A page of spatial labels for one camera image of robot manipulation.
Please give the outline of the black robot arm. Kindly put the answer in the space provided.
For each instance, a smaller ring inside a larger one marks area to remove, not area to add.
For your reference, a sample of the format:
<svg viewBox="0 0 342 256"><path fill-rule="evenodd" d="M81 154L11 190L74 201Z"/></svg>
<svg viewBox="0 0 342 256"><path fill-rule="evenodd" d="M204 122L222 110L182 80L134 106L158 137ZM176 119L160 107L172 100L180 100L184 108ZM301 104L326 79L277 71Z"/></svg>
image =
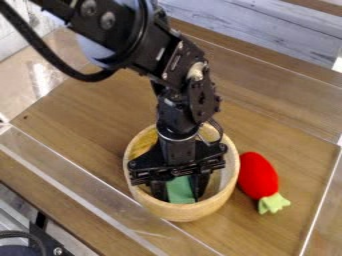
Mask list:
<svg viewBox="0 0 342 256"><path fill-rule="evenodd" d="M172 200L172 182L184 177L194 200L205 194L213 172L225 167L228 146L208 142L201 126L214 124L222 98L212 81L206 54L170 26L153 0L31 0L66 22L83 39L87 57L103 68L99 80L129 68L146 76L158 99L158 140L133 159L129 177L153 196Z"/></svg>

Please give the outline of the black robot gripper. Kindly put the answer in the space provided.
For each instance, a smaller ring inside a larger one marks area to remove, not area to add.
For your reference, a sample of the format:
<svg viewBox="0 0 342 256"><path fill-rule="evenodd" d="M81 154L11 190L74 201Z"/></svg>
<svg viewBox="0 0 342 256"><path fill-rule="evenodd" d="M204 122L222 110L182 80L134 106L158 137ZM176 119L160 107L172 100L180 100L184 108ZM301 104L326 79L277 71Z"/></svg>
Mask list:
<svg viewBox="0 0 342 256"><path fill-rule="evenodd" d="M164 150L162 142L158 141L146 153L129 161L130 183L133 186L150 183L153 196L168 202L165 181L193 175L192 188L196 201L200 201L210 181L209 174L226 166L228 151L229 146L222 142L208 145L197 140L190 146Z"/></svg>

